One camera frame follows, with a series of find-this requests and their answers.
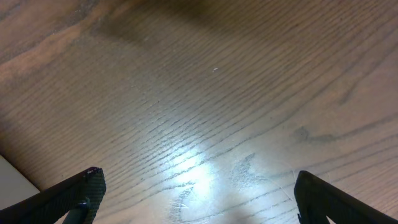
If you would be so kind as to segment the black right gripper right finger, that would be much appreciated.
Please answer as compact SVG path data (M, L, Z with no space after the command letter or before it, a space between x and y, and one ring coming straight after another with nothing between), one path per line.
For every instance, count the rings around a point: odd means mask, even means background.
M294 187L301 224L397 224L397 220L301 170Z

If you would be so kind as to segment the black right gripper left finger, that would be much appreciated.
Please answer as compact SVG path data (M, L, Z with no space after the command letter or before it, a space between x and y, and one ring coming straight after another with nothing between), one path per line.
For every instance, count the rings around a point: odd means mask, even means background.
M1 210L1 223L92 224L106 193L103 170L90 167L17 204Z

